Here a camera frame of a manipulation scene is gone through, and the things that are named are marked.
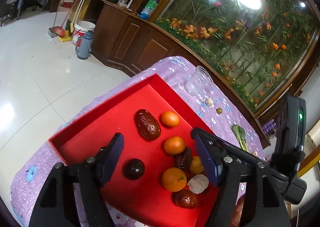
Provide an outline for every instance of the white bucket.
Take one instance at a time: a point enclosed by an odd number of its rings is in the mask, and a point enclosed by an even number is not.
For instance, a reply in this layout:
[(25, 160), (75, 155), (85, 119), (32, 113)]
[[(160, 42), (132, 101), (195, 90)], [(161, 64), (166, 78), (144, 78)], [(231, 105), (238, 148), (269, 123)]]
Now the white bucket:
[(72, 44), (76, 45), (79, 37), (83, 36), (89, 30), (94, 31), (95, 24), (89, 21), (79, 21), (73, 30)]

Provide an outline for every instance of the white tile floor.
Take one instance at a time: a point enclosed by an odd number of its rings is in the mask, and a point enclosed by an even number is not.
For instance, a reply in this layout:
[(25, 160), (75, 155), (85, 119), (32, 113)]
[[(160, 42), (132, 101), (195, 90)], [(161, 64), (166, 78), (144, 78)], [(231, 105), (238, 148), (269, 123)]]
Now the white tile floor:
[[(67, 12), (58, 13), (60, 25)], [(55, 13), (23, 13), (0, 28), (0, 195), (11, 210), (16, 172), (92, 99), (129, 78), (71, 42), (48, 41)]]

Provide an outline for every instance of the purple tablecloth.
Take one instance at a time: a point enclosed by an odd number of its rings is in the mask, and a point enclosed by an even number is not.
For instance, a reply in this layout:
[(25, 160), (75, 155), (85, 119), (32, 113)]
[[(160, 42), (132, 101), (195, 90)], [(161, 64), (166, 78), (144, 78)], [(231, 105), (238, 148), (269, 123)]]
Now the purple tablecloth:
[[(70, 122), (59, 127), (58, 131), (69, 125), (72, 121), (90, 111), (103, 101), (109, 99), (115, 94), (123, 91), (131, 85), (157, 73), (162, 77), (179, 96), (198, 114), (198, 116), (212, 129), (212, 131), (220, 138), (240, 147), (234, 136), (230, 126), (238, 124), (246, 131), (247, 147), (250, 152), (257, 151), (258, 156), (263, 159), (264, 154), (260, 140), (238, 109), (229, 101), (222, 91), (214, 84), (208, 85), (206, 90), (198, 93), (196, 97), (191, 97), (183, 88), (184, 82), (193, 74), (194, 65), (183, 57), (167, 57), (160, 60), (150, 68), (142, 71), (134, 77), (128, 79), (110, 92), (95, 98), (88, 106), (84, 107)], [(204, 100), (211, 98), (214, 102), (213, 107), (208, 107)], [(216, 109), (222, 108), (223, 113), (217, 114)], [(38, 151), (29, 159), (24, 167), (16, 174), (11, 185), (11, 201), (12, 207), (17, 217), (24, 226), (29, 225), (31, 213), (35, 205), (39, 192), (51, 171), (53, 165), (59, 162), (59, 156), (46, 142)], [(239, 187), (239, 195), (245, 193), (245, 184)], [(84, 209), (81, 203), (81, 197), (78, 186), (75, 185), (75, 194), (78, 215), (81, 226), (88, 226)], [(122, 214), (115, 208), (107, 205), (117, 227), (133, 227), (145, 226), (136, 220)]]

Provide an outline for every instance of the dark purple round fruit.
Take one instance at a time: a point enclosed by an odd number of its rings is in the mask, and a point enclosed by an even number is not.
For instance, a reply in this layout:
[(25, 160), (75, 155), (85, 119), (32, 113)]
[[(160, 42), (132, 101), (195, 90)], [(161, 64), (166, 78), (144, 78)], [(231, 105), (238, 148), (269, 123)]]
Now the dark purple round fruit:
[(130, 180), (137, 180), (143, 176), (145, 166), (138, 158), (130, 159), (123, 168), (123, 175)]

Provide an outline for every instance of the plastic bottle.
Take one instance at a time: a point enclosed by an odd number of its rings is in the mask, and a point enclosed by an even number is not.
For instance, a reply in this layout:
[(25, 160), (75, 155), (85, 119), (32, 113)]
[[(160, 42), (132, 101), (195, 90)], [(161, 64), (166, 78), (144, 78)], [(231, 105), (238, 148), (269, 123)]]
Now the plastic bottle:
[(143, 8), (142, 12), (139, 14), (140, 18), (147, 20), (154, 9), (157, 7), (159, 1), (160, 0), (149, 0)]

